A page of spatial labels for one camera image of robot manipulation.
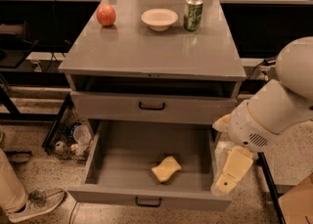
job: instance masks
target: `sponge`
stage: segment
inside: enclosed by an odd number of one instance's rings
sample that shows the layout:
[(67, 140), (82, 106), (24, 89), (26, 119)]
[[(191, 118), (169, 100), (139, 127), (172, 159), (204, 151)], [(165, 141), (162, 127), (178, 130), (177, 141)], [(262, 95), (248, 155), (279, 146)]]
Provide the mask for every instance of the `sponge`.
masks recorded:
[(153, 167), (151, 171), (160, 183), (164, 183), (177, 171), (182, 169), (174, 157), (166, 157), (160, 165)]

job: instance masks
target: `cabinet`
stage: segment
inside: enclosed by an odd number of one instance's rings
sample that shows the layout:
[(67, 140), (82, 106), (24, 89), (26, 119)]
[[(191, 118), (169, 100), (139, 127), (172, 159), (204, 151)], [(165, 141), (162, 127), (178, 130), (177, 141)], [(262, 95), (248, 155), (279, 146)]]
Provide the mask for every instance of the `cabinet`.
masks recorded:
[[(204, 0), (201, 28), (183, 29), (185, 0), (103, 0), (117, 19), (91, 18), (60, 66), (75, 108), (96, 129), (78, 202), (223, 210), (210, 192), (216, 172), (211, 124), (236, 106), (246, 75), (218, 0)], [(154, 32), (151, 8), (179, 20)], [(182, 165), (165, 184), (151, 168), (167, 155)]]

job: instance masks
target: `open drawer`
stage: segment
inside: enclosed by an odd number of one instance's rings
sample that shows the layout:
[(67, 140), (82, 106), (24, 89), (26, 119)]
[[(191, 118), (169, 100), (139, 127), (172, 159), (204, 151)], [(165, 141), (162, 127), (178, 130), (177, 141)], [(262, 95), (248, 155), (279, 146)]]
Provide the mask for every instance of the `open drawer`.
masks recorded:
[[(210, 192), (215, 157), (210, 126), (102, 121), (80, 186), (68, 189), (78, 202), (223, 210), (229, 196)], [(182, 166), (163, 184), (151, 171), (172, 155)]]
[(235, 98), (71, 92), (78, 114), (88, 119), (213, 124), (230, 113)]

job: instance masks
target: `cardboard box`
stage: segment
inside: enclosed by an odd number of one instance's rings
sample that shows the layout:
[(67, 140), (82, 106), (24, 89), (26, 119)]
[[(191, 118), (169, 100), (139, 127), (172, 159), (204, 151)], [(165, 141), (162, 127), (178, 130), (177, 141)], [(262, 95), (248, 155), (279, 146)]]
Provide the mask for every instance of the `cardboard box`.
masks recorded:
[(279, 198), (287, 224), (313, 224), (313, 173)]

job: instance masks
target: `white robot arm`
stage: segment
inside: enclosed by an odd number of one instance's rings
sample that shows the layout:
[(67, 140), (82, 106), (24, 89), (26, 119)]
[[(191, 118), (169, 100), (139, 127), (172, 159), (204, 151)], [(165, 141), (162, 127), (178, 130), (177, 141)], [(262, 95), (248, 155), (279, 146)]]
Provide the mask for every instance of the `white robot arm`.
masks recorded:
[(287, 45), (276, 73), (280, 81), (271, 80), (213, 124), (235, 144), (214, 180), (213, 194), (230, 193), (252, 165), (253, 153), (266, 151), (288, 128), (313, 118), (313, 37)]

